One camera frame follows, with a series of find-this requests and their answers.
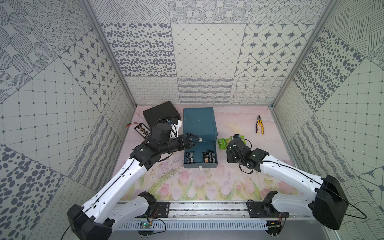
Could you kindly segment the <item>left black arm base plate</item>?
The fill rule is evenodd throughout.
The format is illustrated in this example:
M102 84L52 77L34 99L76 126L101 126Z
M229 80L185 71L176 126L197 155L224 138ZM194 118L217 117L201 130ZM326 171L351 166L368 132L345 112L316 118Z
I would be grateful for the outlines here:
M149 209L144 215L137 216L135 219L144 219L144 218L158 218L165 219L169 217L170 211L170 202L156 202L155 204L150 204Z

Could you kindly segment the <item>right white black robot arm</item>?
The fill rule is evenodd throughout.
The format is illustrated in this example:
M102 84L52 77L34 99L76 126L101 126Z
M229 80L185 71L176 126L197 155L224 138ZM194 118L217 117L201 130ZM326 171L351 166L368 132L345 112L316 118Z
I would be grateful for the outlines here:
M246 205L250 217L282 220L289 214L299 214L314 217L331 230L339 230L348 207L353 206L335 177L328 175L323 178L285 165L264 150L251 150L239 135L228 143L227 159L240 168L246 167L250 174L270 175L301 192L300 195L286 195L270 191L261 202L248 200Z

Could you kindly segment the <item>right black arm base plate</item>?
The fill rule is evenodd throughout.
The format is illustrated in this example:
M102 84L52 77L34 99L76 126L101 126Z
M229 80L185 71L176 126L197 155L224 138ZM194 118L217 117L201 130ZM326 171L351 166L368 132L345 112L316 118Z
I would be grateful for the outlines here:
M263 202L255 202L248 200L246 206L250 215L250 218L288 218L290 215L288 212L277 211L272 204L265 204Z

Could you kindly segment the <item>teal plastic drawer cabinet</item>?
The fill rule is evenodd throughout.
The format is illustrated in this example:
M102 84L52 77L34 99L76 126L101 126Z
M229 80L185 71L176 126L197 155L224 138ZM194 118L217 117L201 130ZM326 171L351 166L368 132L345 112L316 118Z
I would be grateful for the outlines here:
M185 108L183 110L183 133L191 133L203 142L217 140L218 131L213 107Z

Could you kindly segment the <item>teal drawer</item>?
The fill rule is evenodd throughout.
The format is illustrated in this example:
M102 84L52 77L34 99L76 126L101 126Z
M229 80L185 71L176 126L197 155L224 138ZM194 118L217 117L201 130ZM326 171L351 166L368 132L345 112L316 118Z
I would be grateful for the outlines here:
M199 142L193 148L185 150L185 169L216 168L218 157L215 142Z

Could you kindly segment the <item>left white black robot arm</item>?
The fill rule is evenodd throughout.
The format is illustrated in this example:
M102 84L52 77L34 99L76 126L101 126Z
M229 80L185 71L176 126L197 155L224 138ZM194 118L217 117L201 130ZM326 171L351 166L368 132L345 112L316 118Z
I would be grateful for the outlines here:
M170 122L157 123L146 139L133 149L124 166L95 196L68 210L69 230L80 240L107 240L127 221L153 217L157 200L148 192L140 193L120 207L116 204L154 164L163 161L163 154L188 150L199 142L201 138L191 133L176 136Z

